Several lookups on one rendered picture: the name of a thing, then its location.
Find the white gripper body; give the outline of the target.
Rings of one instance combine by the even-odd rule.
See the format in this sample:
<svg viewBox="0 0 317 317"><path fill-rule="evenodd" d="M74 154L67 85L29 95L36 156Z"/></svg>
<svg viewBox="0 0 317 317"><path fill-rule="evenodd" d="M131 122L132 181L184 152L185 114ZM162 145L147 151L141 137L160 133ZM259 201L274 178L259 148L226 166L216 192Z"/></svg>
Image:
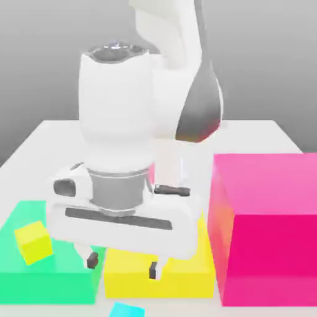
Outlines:
<svg viewBox="0 0 317 317"><path fill-rule="evenodd" d="M46 227L56 240L158 257L189 259L197 248L200 199L191 194L145 194L131 216L105 215L81 199L52 195Z"/></svg>

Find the small cyan cube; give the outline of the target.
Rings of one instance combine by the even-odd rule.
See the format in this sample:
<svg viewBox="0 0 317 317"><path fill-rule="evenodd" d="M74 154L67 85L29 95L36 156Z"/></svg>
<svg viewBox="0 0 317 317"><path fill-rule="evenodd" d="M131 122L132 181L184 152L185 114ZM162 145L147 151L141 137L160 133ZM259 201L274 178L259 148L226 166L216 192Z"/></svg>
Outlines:
<svg viewBox="0 0 317 317"><path fill-rule="evenodd" d="M145 317L145 309L115 302L108 317Z"/></svg>

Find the small yellow cube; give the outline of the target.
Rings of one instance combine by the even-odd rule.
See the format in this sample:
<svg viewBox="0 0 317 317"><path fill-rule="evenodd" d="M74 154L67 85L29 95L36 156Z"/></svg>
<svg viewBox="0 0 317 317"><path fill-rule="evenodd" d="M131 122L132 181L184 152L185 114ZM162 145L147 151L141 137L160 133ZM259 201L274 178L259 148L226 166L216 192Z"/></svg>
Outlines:
<svg viewBox="0 0 317 317"><path fill-rule="evenodd" d="M42 221L14 230L15 240L26 265L32 265L53 254L50 235Z"/></svg>

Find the large yellow box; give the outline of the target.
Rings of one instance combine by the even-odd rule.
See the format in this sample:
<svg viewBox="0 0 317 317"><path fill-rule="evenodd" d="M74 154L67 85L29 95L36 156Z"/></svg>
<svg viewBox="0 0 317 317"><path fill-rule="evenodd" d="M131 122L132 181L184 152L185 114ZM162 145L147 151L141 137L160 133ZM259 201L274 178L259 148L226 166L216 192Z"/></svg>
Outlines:
<svg viewBox="0 0 317 317"><path fill-rule="evenodd" d="M170 259L160 280L149 278L157 257L116 249L106 251L107 298L212 298L215 268L204 217L198 220L198 248L188 261Z"/></svg>

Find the large green box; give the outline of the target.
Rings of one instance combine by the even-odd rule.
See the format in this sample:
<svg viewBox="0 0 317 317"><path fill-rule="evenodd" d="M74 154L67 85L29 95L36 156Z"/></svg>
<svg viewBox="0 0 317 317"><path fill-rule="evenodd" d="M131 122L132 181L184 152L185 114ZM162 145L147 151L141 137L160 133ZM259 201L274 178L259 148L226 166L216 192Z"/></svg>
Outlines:
<svg viewBox="0 0 317 317"><path fill-rule="evenodd" d="M38 220L46 221L45 202L20 201L0 229L0 304L95 303L106 249L94 246L98 265L86 269L72 244L53 240L53 255L28 266L14 231Z"/></svg>

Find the large pink box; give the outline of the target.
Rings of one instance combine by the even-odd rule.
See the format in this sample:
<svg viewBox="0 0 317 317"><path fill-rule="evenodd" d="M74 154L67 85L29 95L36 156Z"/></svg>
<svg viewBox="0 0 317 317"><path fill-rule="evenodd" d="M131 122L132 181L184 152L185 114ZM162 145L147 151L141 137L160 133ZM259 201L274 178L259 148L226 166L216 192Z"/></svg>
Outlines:
<svg viewBox="0 0 317 317"><path fill-rule="evenodd" d="M207 231L223 306L317 306L317 154L217 154Z"/></svg>

